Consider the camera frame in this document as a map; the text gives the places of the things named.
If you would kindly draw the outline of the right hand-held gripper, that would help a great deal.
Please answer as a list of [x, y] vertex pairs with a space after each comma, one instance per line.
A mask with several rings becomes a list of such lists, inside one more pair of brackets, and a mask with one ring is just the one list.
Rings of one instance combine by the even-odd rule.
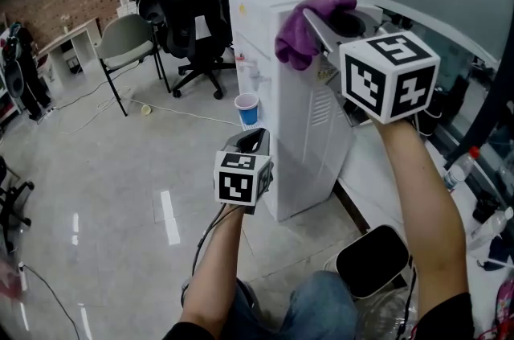
[[346, 39], [313, 10], [304, 8], [303, 16], [337, 69], [327, 83], [337, 99], [351, 101], [382, 124], [428, 107], [440, 56], [413, 32], [376, 35], [380, 22], [359, 11], [366, 39]]

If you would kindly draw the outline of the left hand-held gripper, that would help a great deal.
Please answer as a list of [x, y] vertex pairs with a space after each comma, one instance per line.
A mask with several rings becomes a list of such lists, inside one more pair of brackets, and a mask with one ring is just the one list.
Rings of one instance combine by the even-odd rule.
[[[270, 133], [265, 128], [244, 130], [230, 137], [216, 153], [214, 197], [218, 203], [241, 206], [253, 215], [273, 180]], [[251, 151], [242, 154], [228, 151]]]

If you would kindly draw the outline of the white water dispenser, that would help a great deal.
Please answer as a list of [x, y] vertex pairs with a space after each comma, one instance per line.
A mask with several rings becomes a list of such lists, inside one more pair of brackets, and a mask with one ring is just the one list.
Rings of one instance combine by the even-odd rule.
[[241, 93], [259, 98], [256, 126], [270, 133], [273, 181], [263, 196], [283, 221], [326, 200], [354, 136], [327, 81], [337, 70], [323, 57], [297, 71], [275, 56], [275, 36], [302, 0], [229, 0]]

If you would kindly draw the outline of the purple cloth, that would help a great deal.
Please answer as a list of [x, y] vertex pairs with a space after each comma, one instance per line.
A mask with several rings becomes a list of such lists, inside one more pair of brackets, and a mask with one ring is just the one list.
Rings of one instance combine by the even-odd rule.
[[276, 58], [281, 63], [290, 63], [297, 71], [306, 70], [320, 51], [316, 38], [310, 35], [303, 10], [309, 9], [327, 22], [336, 8], [353, 10], [356, 6], [357, 0], [303, 0], [287, 16], [275, 37]]

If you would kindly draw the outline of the person's right forearm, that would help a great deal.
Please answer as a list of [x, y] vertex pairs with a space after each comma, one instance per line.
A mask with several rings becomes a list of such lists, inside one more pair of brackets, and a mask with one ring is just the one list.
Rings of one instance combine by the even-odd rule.
[[469, 291], [463, 221], [416, 130], [374, 122], [392, 167], [406, 240], [418, 273], [418, 310]]

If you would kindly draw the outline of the person's left forearm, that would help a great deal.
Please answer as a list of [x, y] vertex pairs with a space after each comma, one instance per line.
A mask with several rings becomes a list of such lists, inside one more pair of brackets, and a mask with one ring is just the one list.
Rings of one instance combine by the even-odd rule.
[[224, 208], [186, 290], [180, 321], [202, 327], [215, 339], [222, 333], [235, 298], [244, 213], [241, 206]]

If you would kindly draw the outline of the black office chair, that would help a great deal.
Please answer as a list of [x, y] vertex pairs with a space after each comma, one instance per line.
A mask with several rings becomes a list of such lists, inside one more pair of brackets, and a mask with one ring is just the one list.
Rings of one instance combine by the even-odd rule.
[[167, 34], [163, 50], [189, 64], [178, 68], [182, 77], [171, 93], [178, 98], [180, 89], [204, 75], [215, 87], [214, 98], [223, 98], [223, 90], [214, 76], [217, 70], [234, 69], [222, 55], [232, 44], [229, 0], [157, 0], [165, 16]]

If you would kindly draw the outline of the grey chair with black legs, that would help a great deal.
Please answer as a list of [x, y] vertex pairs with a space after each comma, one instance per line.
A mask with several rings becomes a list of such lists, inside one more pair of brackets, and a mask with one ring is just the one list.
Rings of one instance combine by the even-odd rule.
[[95, 51], [116, 102], [125, 117], [128, 114], [112, 81], [113, 72], [131, 63], [142, 63], [148, 56], [152, 56], [159, 78], [164, 80], [168, 93], [171, 93], [153, 25], [139, 14], [128, 14], [111, 21], [106, 26], [100, 43], [95, 45]]

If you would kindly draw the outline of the white trash bin black liner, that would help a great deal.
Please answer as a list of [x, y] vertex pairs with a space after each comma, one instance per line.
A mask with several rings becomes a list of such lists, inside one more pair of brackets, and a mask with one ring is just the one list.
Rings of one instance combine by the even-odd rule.
[[378, 226], [336, 255], [336, 271], [327, 276], [326, 297], [371, 297], [399, 276], [409, 258], [398, 232], [389, 225]]

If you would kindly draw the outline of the person's blue jeans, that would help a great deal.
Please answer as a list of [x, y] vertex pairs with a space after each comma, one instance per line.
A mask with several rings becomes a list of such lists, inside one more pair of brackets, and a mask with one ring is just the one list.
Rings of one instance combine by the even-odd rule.
[[250, 305], [249, 285], [237, 282], [220, 338], [201, 327], [177, 323], [170, 340], [354, 340], [358, 312], [338, 274], [316, 271], [291, 294], [282, 326], [272, 330]]

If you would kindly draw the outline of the clear bottle with red cap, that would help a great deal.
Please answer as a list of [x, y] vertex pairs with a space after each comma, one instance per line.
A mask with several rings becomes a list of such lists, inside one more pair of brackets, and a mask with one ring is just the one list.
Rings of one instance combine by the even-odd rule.
[[450, 169], [445, 173], [443, 181], [446, 188], [452, 192], [461, 182], [464, 182], [475, 165], [480, 151], [477, 146], [472, 146], [465, 154], [457, 158]]

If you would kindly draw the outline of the pale wooden desk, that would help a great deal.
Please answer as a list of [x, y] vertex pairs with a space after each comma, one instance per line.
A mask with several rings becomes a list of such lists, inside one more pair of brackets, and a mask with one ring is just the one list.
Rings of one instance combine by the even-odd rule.
[[101, 41], [97, 19], [66, 31], [39, 50], [38, 74], [53, 97], [83, 76], [92, 78], [101, 69], [95, 46]]

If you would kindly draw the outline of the black swivel chair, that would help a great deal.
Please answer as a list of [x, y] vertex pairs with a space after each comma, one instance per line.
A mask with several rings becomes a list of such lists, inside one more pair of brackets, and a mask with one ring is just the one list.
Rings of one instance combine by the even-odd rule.
[[34, 190], [35, 185], [32, 181], [25, 181], [20, 187], [9, 186], [4, 189], [2, 183], [8, 173], [14, 175], [17, 179], [21, 178], [6, 164], [4, 157], [0, 156], [0, 226], [2, 227], [6, 252], [11, 254], [14, 251], [14, 245], [9, 240], [10, 217], [16, 218], [28, 227], [32, 224], [31, 219], [24, 217], [14, 209], [14, 205], [26, 188]]

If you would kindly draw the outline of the clear plastic bottle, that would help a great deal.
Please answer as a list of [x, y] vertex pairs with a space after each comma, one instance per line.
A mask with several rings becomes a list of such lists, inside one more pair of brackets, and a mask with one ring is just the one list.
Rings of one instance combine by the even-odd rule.
[[505, 228], [510, 219], [514, 217], [514, 209], [508, 207], [504, 211], [496, 211], [483, 224], [471, 231], [467, 236], [467, 250], [475, 251], [489, 243]]

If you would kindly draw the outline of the person's black printed T-shirt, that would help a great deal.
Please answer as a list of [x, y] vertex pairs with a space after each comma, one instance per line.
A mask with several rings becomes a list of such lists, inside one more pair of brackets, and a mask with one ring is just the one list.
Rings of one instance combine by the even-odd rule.
[[[434, 307], [413, 328], [411, 340], [474, 340], [471, 296], [461, 293]], [[162, 340], [215, 340], [191, 322], [178, 322]]]

